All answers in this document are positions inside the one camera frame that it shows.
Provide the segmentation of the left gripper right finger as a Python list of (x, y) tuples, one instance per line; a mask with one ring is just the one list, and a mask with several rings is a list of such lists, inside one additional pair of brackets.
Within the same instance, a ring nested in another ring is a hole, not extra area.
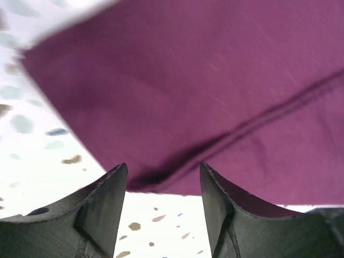
[(343, 257), (343, 209), (288, 210), (222, 177), (206, 163), (200, 184), (212, 257)]

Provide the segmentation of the purple cloth mat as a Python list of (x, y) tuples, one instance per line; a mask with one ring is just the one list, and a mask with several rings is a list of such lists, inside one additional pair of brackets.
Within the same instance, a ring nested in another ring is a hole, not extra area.
[(23, 64), (130, 191), (343, 203), (343, 1), (120, 1)]

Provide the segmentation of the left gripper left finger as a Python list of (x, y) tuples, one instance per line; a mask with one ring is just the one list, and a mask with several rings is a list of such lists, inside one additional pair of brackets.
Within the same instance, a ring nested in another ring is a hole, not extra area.
[(1, 219), (1, 257), (113, 257), (127, 176), (120, 164), (63, 199)]

